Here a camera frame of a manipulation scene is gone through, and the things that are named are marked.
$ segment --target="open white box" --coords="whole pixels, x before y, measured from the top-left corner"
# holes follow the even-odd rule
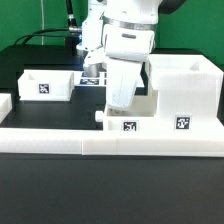
[[[73,71],[24,70],[18,80],[20,100],[69,101]]]
[[[11,94],[0,94],[0,123],[12,110]]]

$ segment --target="white block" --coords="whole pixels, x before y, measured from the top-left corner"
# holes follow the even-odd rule
[[[12,110],[11,94],[0,94],[0,123]]]
[[[18,80],[20,100],[69,101],[73,71],[24,70]]]

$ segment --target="green wall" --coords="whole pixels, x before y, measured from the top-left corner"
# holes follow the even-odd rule
[[[67,26],[65,0],[43,0],[45,28]],[[41,29],[41,0],[0,0],[0,50],[22,35]],[[73,0],[78,23],[86,17],[87,0]],[[157,47],[198,49],[224,64],[224,1],[187,0],[172,15],[161,15]],[[31,43],[41,44],[40,38]],[[63,40],[45,38],[45,44]]]

